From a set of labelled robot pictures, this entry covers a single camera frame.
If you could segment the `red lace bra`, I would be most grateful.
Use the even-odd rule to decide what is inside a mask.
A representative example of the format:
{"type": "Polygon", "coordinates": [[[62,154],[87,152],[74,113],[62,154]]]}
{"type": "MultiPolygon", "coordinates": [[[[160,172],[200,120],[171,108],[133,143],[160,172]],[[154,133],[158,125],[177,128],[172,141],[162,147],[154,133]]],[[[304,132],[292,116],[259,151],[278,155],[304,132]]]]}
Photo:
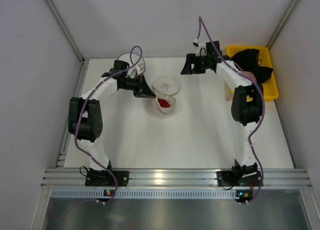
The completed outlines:
{"type": "Polygon", "coordinates": [[[159,104],[159,106],[161,108],[169,108],[169,107],[171,107],[170,103],[165,99],[158,98],[157,102],[158,102],[158,104],[159,104]]]}

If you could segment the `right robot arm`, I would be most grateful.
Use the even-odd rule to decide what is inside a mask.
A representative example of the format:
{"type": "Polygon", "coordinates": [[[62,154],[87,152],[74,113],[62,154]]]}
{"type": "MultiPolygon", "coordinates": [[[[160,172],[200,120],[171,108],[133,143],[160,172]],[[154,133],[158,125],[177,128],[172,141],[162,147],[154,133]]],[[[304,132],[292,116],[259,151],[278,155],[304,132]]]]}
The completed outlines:
{"type": "Polygon", "coordinates": [[[265,116],[263,87],[245,76],[229,56],[222,55],[218,41],[204,43],[196,38],[193,45],[196,52],[186,55],[181,75],[204,74],[212,70],[232,89],[231,116],[240,131],[235,163],[241,167],[258,167],[254,134],[265,116]]]}

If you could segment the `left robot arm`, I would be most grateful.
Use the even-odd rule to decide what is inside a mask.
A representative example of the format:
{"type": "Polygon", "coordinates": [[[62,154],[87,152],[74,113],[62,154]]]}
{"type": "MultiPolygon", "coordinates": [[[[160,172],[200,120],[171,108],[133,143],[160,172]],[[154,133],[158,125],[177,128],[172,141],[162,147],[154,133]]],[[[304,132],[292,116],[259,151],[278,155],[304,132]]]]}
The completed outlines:
{"type": "Polygon", "coordinates": [[[88,156],[91,168],[106,170],[111,163],[106,147],[98,140],[103,132],[102,101],[120,89],[132,91],[136,98],[156,98],[147,84],[144,68],[141,60],[132,65],[115,60],[113,68],[105,72],[93,88],[70,99],[68,131],[74,135],[75,146],[88,156]]]}

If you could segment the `white mesh bag blue trim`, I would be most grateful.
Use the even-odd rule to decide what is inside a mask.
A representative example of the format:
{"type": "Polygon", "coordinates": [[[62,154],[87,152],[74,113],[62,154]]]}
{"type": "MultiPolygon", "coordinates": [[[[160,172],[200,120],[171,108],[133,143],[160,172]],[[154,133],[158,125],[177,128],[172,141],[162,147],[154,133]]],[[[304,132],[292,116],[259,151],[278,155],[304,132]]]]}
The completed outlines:
{"type": "Polygon", "coordinates": [[[124,53],[122,55],[120,55],[117,60],[121,60],[124,62],[127,62],[129,64],[129,70],[127,71],[128,74],[131,74],[133,71],[133,68],[140,63],[145,63],[145,60],[143,57],[140,57],[138,54],[136,53],[124,53]]]}

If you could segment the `black bra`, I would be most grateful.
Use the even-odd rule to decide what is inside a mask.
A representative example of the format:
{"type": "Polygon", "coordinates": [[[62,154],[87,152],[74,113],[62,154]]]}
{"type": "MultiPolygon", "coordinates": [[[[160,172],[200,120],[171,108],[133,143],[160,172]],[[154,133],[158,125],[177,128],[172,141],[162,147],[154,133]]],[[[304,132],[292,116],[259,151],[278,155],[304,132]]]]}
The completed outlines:
{"type": "Polygon", "coordinates": [[[272,76],[273,68],[262,66],[262,59],[260,59],[260,51],[258,49],[245,49],[235,55],[232,60],[243,71],[251,72],[257,80],[257,83],[268,82],[272,76]]]}

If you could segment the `pink bra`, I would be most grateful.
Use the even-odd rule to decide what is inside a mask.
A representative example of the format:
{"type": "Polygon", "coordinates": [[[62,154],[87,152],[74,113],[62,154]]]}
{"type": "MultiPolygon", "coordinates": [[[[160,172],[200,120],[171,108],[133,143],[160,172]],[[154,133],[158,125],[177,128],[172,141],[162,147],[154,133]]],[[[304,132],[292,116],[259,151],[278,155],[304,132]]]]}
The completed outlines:
{"type": "MultiPolygon", "coordinates": [[[[256,77],[248,71],[242,71],[241,72],[242,75],[245,76],[244,80],[246,83],[252,84],[252,83],[257,83],[257,79],[256,77]]],[[[226,101],[231,101],[233,99],[234,96],[234,92],[233,89],[230,88],[229,84],[227,82],[224,82],[224,98],[226,101]]]]}

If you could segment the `yellow plastic bin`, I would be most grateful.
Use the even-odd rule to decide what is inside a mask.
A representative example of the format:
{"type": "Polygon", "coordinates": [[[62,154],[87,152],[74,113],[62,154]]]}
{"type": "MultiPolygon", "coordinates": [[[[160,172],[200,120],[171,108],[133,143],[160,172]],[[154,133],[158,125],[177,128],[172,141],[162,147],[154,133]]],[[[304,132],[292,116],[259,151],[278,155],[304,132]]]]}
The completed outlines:
{"type": "Polygon", "coordinates": [[[238,67],[252,74],[257,83],[263,85],[267,102],[279,97],[274,69],[268,48],[263,46],[229,45],[226,53],[238,67]]]}

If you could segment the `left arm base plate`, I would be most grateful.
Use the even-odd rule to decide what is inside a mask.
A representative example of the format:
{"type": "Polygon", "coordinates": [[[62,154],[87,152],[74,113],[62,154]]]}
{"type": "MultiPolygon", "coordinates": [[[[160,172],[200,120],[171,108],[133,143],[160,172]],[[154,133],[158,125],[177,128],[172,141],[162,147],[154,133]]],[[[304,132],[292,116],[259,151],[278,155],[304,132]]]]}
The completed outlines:
{"type": "MultiPolygon", "coordinates": [[[[126,187],[129,182],[129,171],[111,171],[117,180],[119,187],[126,187]]],[[[106,170],[94,170],[81,166],[79,173],[85,177],[85,186],[87,187],[115,187],[114,178],[106,170]]]]}

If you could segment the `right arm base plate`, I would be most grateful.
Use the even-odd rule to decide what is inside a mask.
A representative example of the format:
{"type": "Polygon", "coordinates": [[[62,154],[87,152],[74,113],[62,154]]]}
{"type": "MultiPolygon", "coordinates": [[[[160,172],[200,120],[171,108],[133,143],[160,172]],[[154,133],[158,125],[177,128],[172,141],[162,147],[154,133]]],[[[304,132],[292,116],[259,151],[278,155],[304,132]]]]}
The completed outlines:
{"type": "Polygon", "coordinates": [[[220,170],[216,177],[218,186],[225,190],[233,187],[259,187],[263,180],[257,163],[241,166],[237,160],[231,170],[220,170]]]}

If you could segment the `aluminium front rail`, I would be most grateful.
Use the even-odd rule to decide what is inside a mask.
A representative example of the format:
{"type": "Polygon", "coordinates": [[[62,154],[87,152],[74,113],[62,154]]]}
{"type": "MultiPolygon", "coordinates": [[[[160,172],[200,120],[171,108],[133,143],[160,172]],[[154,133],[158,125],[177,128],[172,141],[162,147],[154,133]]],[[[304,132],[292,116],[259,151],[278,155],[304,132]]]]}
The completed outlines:
{"type": "MultiPolygon", "coordinates": [[[[142,188],[216,188],[219,169],[125,169],[128,187],[142,188]]],[[[263,187],[266,189],[304,189],[312,183],[304,169],[265,169],[263,187]]],[[[76,168],[45,170],[40,186],[43,188],[80,188],[85,177],[76,168]]]]}

